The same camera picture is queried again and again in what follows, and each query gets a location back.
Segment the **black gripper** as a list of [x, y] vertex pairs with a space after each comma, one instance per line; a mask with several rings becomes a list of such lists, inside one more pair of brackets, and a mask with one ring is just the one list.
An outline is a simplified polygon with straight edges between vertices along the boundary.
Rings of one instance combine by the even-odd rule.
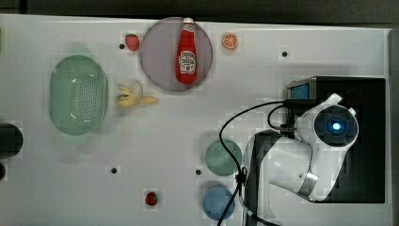
[[320, 104], [315, 99], [287, 99], [284, 101], [286, 108], [285, 123], [282, 125], [281, 131], [286, 137], [295, 137], [295, 121], [309, 109]]

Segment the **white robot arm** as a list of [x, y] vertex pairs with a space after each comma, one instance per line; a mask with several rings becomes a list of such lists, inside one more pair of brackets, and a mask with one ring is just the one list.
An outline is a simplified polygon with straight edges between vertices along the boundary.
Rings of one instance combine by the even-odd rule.
[[310, 202], [324, 200], [359, 135], [356, 111], [333, 93], [300, 117], [294, 136], [271, 129], [253, 135], [244, 155], [243, 226], [282, 226], [270, 207], [270, 186]]

